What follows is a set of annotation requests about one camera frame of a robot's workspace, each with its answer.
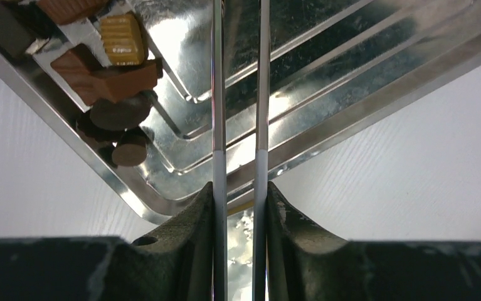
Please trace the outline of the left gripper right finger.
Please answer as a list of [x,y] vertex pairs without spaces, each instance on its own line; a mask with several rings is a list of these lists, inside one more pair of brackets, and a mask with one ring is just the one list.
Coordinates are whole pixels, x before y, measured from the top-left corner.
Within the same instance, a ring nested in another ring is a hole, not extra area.
[[481,300],[481,241],[347,241],[268,185],[270,300]]

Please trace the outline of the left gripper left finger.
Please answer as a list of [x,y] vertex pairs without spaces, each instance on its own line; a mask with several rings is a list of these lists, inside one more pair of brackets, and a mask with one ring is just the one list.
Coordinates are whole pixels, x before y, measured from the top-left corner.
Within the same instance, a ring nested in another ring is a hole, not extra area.
[[114,236],[0,239],[0,300],[210,300],[213,187],[132,243]]

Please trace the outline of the steel serving tongs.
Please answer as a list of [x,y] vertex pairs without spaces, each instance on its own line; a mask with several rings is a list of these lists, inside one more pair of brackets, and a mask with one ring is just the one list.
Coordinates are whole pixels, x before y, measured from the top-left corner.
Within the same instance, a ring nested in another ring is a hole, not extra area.
[[[212,100],[212,163],[214,202],[214,299],[226,300],[228,296],[227,270],[227,180],[226,168],[226,102],[224,69],[224,1],[213,1],[211,27],[211,100]],[[268,195],[268,126],[270,96],[270,2],[259,2],[258,61],[251,64],[257,72],[256,120],[254,133],[241,138],[233,146],[233,162],[251,163],[254,171],[253,188],[253,266],[252,299],[264,300],[266,296],[265,209]]]

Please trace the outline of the small brown round chocolate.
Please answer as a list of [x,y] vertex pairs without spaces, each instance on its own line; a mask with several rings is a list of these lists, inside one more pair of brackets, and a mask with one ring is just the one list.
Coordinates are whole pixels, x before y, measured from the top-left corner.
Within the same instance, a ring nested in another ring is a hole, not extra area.
[[147,139],[140,134],[125,133],[117,142],[111,154],[117,166],[132,167],[145,161],[147,157]]

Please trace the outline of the dark round disc chocolate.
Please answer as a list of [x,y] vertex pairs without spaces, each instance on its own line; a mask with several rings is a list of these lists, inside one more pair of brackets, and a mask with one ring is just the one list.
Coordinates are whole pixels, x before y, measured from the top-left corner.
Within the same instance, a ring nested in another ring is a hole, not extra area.
[[118,131],[137,127],[149,115],[152,101],[142,94],[117,103],[100,99],[90,109],[90,119],[101,129]]

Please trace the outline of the brown block chocolate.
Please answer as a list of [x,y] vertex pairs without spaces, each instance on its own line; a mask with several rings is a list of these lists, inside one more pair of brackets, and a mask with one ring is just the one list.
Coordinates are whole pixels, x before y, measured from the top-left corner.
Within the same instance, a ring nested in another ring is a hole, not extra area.
[[88,107],[100,99],[118,103],[144,90],[152,90],[163,77],[161,58],[136,66],[104,67],[83,43],[50,63]]

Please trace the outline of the steel chocolate tray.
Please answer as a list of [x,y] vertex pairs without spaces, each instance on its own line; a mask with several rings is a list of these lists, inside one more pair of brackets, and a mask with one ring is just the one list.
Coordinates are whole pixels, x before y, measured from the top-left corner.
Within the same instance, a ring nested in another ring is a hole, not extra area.
[[[0,7],[0,78],[142,218],[159,224],[212,178],[212,1],[110,1],[48,39]],[[118,167],[75,124],[87,106],[51,63],[84,44],[109,65],[100,21],[133,13],[163,59],[147,96],[147,159]],[[269,173],[276,178],[481,63],[481,1],[272,1]]]

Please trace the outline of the yellow ridged chocolate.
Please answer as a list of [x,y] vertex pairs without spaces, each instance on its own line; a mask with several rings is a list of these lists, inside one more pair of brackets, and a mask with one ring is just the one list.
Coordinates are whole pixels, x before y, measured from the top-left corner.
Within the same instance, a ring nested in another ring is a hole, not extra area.
[[115,66],[137,66],[147,58],[139,22],[132,13],[101,19],[100,36],[105,54]]

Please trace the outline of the silver box lid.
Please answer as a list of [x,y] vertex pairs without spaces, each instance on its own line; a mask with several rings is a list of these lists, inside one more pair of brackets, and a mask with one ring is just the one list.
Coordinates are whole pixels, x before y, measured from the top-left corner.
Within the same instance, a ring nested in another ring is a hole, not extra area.
[[252,299],[253,209],[228,217],[228,300]]

